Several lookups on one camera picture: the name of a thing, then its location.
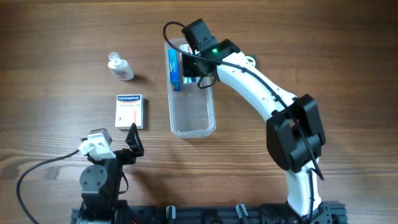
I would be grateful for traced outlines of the white blue medicine box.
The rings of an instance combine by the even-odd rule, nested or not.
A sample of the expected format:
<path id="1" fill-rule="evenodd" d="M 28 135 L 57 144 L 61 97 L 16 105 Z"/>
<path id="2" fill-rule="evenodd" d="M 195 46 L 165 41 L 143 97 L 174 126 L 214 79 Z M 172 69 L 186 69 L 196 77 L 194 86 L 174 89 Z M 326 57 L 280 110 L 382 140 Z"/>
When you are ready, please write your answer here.
<path id="1" fill-rule="evenodd" d="M 179 49 L 184 51 L 184 52 L 186 52 L 186 53 L 188 53 L 188 54 L 192 54 L 192 49 L 191 49 L 191 47 L 188 44 L 180 45 Z M 189 83 L 197 82 L 197 78 L 187 78 L 187 77 L 184 77 L 184 76 L 183 76 L 182 80 L 183 80 L 183 84 L 184 85 L 189 84 Z"/>

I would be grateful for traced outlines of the blue Vicks lozenge box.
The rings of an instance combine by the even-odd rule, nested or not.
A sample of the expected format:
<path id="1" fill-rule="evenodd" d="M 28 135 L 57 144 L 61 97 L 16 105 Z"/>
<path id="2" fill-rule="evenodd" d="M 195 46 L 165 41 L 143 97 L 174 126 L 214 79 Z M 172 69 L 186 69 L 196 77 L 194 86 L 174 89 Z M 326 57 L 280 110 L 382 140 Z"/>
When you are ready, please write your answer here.
<path id="1" fill-rule="evenodd" d="M 175 49 L 168 49 L 170 84 L 173 91 L 180 91 L 180 77 L 178 70 L 178 56 Z"/>

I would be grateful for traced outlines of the green Zam-Buk ointment box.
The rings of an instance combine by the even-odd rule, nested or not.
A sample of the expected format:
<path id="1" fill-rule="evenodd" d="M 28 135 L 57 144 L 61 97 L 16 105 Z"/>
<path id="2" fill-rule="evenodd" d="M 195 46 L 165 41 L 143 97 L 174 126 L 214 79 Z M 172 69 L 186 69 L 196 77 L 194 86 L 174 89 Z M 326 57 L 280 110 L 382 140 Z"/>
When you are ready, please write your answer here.
<path id="1" fill-rule="evenodd" d="M 255 55 L 246 55 L 245 58 L 248 60 L 248 62 L 255 68 L 258 68 L 258 62 L 257 62 L 257 57 Z"/>

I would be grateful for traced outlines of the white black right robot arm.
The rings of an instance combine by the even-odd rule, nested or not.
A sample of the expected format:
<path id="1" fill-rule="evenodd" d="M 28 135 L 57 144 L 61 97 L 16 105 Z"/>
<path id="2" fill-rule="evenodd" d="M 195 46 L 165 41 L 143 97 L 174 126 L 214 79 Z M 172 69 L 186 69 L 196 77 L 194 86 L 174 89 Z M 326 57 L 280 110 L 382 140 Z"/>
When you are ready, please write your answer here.
<path id="1" fill-rule="evenodd" d="M 316 182 L 323 177 L 318 160 L 326 141 L 316 100 L 274 84 L 236 44 L 217 41 L 202 19 L 183 26 L 182 34 L 201 74 L 230 86 L 262 116 L 268 153 L 286 173 L 287 203 L 298 219 L 311 222 L 321 205 Z"/>

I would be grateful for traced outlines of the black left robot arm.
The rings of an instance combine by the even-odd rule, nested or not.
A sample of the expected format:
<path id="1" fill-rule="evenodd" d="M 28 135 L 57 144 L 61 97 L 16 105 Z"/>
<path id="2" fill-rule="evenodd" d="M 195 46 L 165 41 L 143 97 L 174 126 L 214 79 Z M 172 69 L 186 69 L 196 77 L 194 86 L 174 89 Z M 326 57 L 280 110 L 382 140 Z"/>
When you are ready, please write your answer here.
<path id="1" fill-rule="evenodd" d="M 93 164 L 80 176 L 83 199 L 79 210 L 73 212 L 72 223 L 138 223 L 126 200 L 119 195 L 121 181 L 127 180 L 123 167 L 136 163 L 144 155 L 137 126 L 133 123 L 127 134 L 127 148 L 112 151 L 111 136 L 107 129 L 90 131 L 78 150 Z"/>

